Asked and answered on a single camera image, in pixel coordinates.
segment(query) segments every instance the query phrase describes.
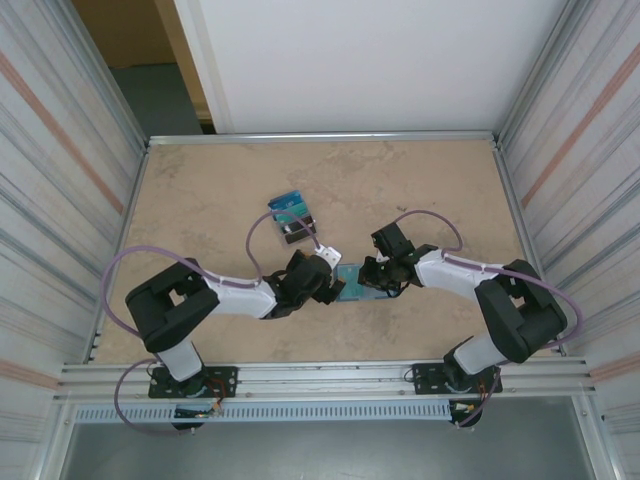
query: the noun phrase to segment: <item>orange stripe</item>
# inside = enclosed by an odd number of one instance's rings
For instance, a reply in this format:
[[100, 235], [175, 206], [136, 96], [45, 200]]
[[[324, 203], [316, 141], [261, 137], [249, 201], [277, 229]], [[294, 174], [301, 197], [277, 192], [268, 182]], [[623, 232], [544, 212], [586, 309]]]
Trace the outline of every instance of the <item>orange stripe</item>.
[[89, 164], [89, 161], [84, 157], [80, 149], [71, 140], [71, 137], [64, 131], [58, 121], [53, 118], [53, 115], [47, 110], [42, 102], [36, 97], [35, 93], [24, 79], [20, 76], [20, 73], [14, 68], [6, 55], [0, 51], [0, 71], [11, 83], [13, 88], [20, 94], [25, 102], [33, 109], [38, 115], [45, 127], [51, 132], [51, 134], [60, 142], [69, 155], [78, 163], [82, 171], [91, 179], [94, 185], [100, 190], [100, 192], [107, 198], [109, 203], [117, 210], [118, 213], [124, 211], [124, 206], [118, 200], [118, 197], [109, 189], [106, 183], [100, 178], [100, 175]]
[[631, 76], [633, 71], [640, 63], [640, 43], [636, 45], [633, 52], [627, 57], [627, 59], [620, 65], [618, 71], [611, 77], [607, 86], [598, 95], [598, 98], [591, 106], [587, 114], [580, 121], [578, 126], [571, 132], [571, 135], [564, 141], [560, 149], [553, 156], [549, 164], [544, 168], [538, 179], [535, 181], [531, 189], [522, 199], [522, 206], [527, 207], [531, 202], [531, 199], [536, 194], [540, 187], [547, 181], [553, 171], [560, 165], [560, 162], [566, 157], [567, 153], [573, 148], [578, 139], [582, 136], [587, 127], [591, 124], [593, 119], [607, 106], [613, 96], [620, 90], [620, 87], [624, 85], [627, 79]]
[[58, 388], [58, 379], [24, 368], [16, 363], [0, 360], [0, 377], [16, 380], [17, 382], [30, 383], [38, 387], [55, 390]]
[[590, 373], [593, 381], [598, 383], [638, 370], [640, 370], [640, 352], [595, 368]]

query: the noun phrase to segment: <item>white panel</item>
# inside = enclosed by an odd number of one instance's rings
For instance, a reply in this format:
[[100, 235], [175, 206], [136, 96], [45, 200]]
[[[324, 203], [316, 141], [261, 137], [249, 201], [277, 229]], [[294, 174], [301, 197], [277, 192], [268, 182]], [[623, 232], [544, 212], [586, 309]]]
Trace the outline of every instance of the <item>white panel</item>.
[[493, 129], [564, 0], [176, 0], [221, 133]]

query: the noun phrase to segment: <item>vent grille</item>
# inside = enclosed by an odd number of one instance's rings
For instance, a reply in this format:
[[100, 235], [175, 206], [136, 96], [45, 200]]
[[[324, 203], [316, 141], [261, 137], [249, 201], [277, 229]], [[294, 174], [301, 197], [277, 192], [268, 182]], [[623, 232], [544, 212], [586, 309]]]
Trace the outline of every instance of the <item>vent grille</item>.
[[[448, 400], [351, 402], [227, 402], [222, 412], [198, 422], [286, 422], [332, 420], [450, 420]], [[123, 406], [134, 423], [192, 423], [174, 419], [176, 404]], [[80, 407], [76, 423], [119, 423], [112, 405]]]

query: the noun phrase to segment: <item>beige tabletop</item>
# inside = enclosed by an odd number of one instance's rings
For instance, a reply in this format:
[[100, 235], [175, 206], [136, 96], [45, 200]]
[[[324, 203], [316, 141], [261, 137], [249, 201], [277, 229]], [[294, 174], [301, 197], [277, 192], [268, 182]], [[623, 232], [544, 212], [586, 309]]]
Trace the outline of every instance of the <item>beige tabletop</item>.
[[[345, 263], [375, 255], [371, 233], [416, 208], [435, 210], [458, 226], [464, 257], [492, 263], [522, 257], [486, 141], [155, 146], [126, 245], [164, 247], [215, 273], [253, 278], [247, 230], [271, 198], [294, 189], [316, 218], [320, 242], [338, 249]], [[415, 215], [400, 225], [414, 245], [455, 242], [434, 218]], [[312, 244], [284, 248], [270, 220], [252, 243], [265, 274], [284, 268], [297, 247], [310, 251]], [[125, 258], [114, 311], [131, 323], [125, 295], [171, 263], [151, 253]], [[482, 331], [473, 302], [410, 287], [398, 299], [309, 301], [278, 320], [211, 315], [193, 341], [211, 362], [430, 359]], [[138, 339], [105, 321], [97, 362], [145, 356]]]

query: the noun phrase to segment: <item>floor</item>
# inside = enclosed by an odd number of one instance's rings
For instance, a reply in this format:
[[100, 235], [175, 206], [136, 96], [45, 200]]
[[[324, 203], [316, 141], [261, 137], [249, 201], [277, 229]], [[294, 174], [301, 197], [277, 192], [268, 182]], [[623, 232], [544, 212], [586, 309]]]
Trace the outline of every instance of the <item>floor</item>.
[[[346, 263], [375, 255], [370, 234], [414, 208], [451, 219], [464, 238], [464, 257], [494, 263], [522, 257], [486, 141], [155, 146], [126, 245], [165, 247], [213, 272], [253, 278], [245, 235], [269, 199], [292, 189], [306, 198], [320, 241], [337, 248]], [[275, 226], [265, 223], [252, 249], [269, 274], [283, 268], [296, 247], [283, 248]], [[416, 245], [455, 240], [429, 217], [409, 217], [401, 227]], [[125, 321], [131, 322], [126, 294], [170, 264], [152, 254], [124, 259], [112, 306]], [[442, 357], [483, 331], [475, 303], [416, 287], [398, 299], [310, 301], [272, 321], [213, 315], [193, 340], [209, 362], [410, 360]], [[97, 362], [145, 357], [137, 338], [105, 321]]]
[[177, 64], [113, 68], [111, 74], [147, 136], [202, 135]]
[[149, 438], [75, 427], [63, 479], [589, 480], [569, 398], [496, 398], [474, 431], [443, 421], [205, 425]]

